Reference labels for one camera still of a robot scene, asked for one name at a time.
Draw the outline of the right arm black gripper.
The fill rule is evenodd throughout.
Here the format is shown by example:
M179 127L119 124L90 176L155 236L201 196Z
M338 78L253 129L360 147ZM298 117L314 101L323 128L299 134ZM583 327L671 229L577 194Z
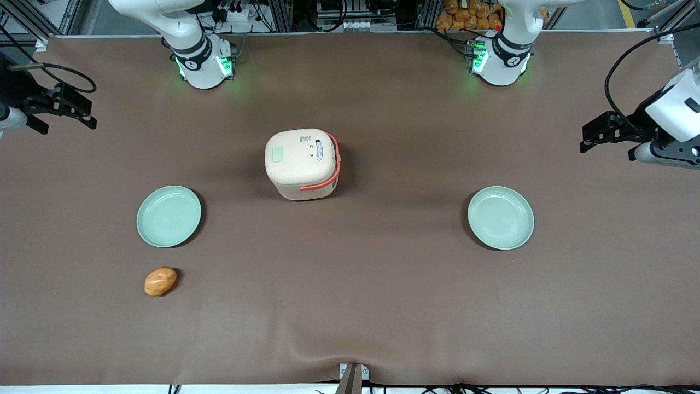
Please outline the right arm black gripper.
M1 116L7 117L10 108L25 109L27 103L37 105L37 108L26 113L26 125L29 128L47 135L49 125L38 119L37 114L65 115L76 119L91 130L97 128L97 119L92 114L92 102L87 97L68 86L58 83L52 89L52 97L48 88L39 85L28 71L12 71L15 66L9 57L1 53Z

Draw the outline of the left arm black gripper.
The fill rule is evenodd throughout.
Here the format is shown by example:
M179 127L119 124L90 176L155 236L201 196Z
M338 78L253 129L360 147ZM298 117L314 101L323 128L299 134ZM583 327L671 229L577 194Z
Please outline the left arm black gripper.
M604 112L583 125L579 152L585 154L595 146L620 142L643 143L656 141L664 149L674 138L646 112L646 109L662 95L663 88L660 88L637 105L637 109L628 117L628 120L634 126L633 132L623 119L623 116L614 111Z

